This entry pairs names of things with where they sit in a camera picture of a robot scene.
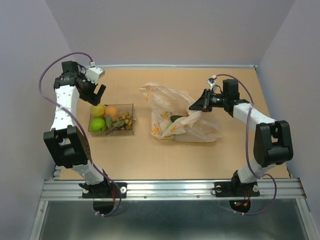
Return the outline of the yellow fake apple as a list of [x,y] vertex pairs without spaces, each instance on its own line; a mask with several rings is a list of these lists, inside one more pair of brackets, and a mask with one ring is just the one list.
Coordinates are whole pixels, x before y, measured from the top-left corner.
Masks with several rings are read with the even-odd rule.
[[103,116],[105,113],[105,106],[103,104],[98,104],[98,105],[91,105],[90,106],[90,114],[95,117],[99,118]]

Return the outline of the orange fake peach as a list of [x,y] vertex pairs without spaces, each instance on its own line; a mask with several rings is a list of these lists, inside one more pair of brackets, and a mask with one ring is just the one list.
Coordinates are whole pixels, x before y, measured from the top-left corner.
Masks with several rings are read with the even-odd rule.
[[116,118],[118,112],[119,110],[115,105],[108,105],[104,108],[104,117],[107,118],[110,116],[111,118]]

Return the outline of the green fake apple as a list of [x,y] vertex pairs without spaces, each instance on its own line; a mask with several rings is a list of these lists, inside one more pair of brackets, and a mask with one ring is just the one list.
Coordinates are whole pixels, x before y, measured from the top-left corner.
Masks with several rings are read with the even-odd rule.
[[94,118],[90,123],[93,132],[104,132],[107,130],[106,122],[103,118]]

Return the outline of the dark green fake avocado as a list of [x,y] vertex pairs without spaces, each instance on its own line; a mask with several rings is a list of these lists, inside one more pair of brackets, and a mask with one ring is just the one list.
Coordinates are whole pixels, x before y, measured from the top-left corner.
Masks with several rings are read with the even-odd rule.
[[183,116],[181,116],[181,115],[172,115],[172,116],[170,117],[170,121],[171,121],[172,123],[174,123],[176,120],[178,120],[178,119],[180,119],[180,118],[183,118]]

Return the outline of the white banana print plastic bag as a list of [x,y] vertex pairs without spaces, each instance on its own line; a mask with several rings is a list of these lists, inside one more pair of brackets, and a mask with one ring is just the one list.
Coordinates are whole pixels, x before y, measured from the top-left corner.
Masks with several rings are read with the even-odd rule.
[[[157,83],[140,87],[140,93],[151,108],[151,134],[159,140],[183,143],[213,143],[221,139],[222,131],[217,119],[200,110],[189,110],[195,102],[187,92]],[[171,122],[171,116],[183,116]],[[166,129],[169,124],[175,130]]]

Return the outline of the brown fake longan bunch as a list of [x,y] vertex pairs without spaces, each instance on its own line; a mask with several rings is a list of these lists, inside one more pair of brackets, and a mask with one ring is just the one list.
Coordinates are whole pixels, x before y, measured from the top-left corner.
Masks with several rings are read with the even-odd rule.
[[134,134],[133,120],[127,118],[128,115],[121,115],[119,118],[110,117],[105,118],[107,129],[106,136],[131,136]]

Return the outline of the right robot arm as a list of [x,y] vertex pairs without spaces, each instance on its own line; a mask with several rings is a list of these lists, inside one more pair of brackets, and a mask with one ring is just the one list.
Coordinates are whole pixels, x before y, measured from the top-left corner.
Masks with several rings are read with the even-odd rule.
[[212,76],[201,97],[189,109],[192,111],[211,112],[213,108],[222,108],[231,117],[245,124],[245,134],[254,132],[253,158],[246,160],[246,165],[235,171],[231,180],[218,181],[214,184],[214,194],[220,198],[244,197],[247,194],[259,196],[257,181],[267,175],[270,169],[282,165],[293,158],[293,144],[290,125],[285,120],[274,120],[259,112],[252,99],[240,97],[239,86],[242,82],[225,74],[226,78],[218,87],[217,76]]

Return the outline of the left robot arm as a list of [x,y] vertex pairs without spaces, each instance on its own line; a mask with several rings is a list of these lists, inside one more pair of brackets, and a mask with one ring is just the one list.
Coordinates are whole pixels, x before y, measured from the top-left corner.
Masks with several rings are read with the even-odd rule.
[[76,118],[79,100],[92,106],[100,103],[106,86],[101,85],[98,92],[95,89],[105,72],[94,61],[89,68],[75,61],[64,61],[61,66],[62,73],[53,84],[54,120],[50,131],[43,134],[44,143],[57,166],[83,177],[85,182],[80,187],[86,195],[106,197],[111,193],[110,181],[105,178],[105,171],[93,163],[88,138]]

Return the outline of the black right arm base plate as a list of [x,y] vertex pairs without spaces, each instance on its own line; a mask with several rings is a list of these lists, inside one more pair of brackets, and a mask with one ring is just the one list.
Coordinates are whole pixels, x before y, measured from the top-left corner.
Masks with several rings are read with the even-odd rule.
[[237,198],[237,197],[259,197],[259,187],[257,182],[235,183],[231,181],[217,181],[214,183],[213,192],[218,198]]

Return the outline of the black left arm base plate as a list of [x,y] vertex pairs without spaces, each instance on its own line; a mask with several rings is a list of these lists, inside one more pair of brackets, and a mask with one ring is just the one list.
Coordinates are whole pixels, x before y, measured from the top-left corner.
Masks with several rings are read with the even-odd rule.
[[119,190],[114,183],[107,184],[101,182],[95,185],[87,185],[86,183],[79,183],[78,185],[82,188],[82,198],[84,199],[111,199],[115,195],[116,199],[120,197],[127,197],[127,186],[126,182],[117,182]]

